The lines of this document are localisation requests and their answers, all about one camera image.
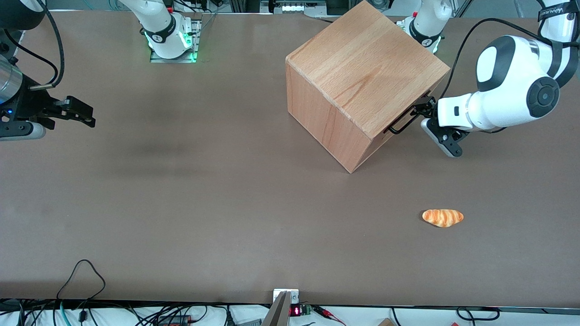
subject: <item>wooden cube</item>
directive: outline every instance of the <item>wooden cube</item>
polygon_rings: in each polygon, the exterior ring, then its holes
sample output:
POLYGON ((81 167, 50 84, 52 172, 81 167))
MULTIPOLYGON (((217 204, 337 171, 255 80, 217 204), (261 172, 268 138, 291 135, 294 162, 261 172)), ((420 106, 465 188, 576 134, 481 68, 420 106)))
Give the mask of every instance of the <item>wooden cube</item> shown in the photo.
POLYGON ((286 57, 288 111, 352 173, 448 70, 362 1, 286 57))

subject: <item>silver cylinder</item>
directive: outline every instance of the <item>silver cylinder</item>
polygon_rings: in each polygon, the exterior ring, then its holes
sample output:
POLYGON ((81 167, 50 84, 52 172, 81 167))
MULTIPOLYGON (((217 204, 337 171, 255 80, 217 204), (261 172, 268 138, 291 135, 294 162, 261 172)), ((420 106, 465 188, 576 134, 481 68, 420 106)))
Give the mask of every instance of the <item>silver cylinder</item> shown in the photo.
POLYGON ((0 104, 11 99, 22 85, 22 72, 0 55, 0 104))

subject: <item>connector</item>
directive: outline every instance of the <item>connector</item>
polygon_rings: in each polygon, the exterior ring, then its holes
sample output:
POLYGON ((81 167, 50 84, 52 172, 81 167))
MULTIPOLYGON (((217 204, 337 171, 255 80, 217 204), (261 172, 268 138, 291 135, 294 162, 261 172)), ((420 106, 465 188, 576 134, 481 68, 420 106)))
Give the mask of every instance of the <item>connector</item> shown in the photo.
POLYGON ((226 313, 226 325, 227 326, 236 326, 234 317, 231 316, 231 311, 228 309, 226 313))
POLYGON ((86 320, 86 311, 83 310, 78 313, 78 322, 82 323, 85 320, 86 320))

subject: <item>bread roll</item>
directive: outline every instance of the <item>bread roll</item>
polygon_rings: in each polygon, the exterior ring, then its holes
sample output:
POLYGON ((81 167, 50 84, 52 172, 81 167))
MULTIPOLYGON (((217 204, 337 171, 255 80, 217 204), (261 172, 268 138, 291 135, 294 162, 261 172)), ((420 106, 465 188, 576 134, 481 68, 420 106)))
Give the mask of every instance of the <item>bread roll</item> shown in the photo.
POLYGON ((454 209, 430 209, 423 213, 423 219, 438 227, 450 227, 463 221, 463 214, 454 209))

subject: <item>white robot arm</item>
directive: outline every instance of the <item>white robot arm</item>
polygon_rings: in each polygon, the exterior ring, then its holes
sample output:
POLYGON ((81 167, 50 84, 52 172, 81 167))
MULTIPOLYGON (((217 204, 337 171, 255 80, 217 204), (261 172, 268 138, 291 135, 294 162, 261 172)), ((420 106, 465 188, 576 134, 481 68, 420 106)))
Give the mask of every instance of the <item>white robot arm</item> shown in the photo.
POLYGON ((436 117, 422 121, 447 156, 461 156, 457 142, 469 132, 531 122, 558 104, 560 88, 578 67, 578 47, 567 44, 578 38, 578 6, 545 2, 539 35, 548 44, 512 35, 492 41, 477 61, 477 92, 440 99, 436 117))
POLYGON ((451 17, 450 0, 422 0, 416 15, 398 21, 397 25, 429 51, 437 52, 441 32, 451 17))
MULTIPOLYGON (((149 47, 163 59, 174 59, 192 48, 191 19, 169 13, 161 0, 121 0, 141 22, 149 47)), ((27 49, 10 35, 14 30, 30 30, 48 16, 57 35, 61 53, 61 69, 47 84, 39 85, 16 66, 17 59, 0 55, 0 141, 39 139, 46 129, 54 129, 52 118, 76 120, 95 126, 93 108, 67 96, 65 100, 52 98, 47 89, 54 88, 64 73, 64 52, 56 23, 48 13, 45 0, 2 0, 0 31, 23 51, 27 49)))
POLYGON ((151 49, 163 59, 174 59, 193 45, 191 18, 169 13, 161 0, 120 0, 139 19, 151 49))

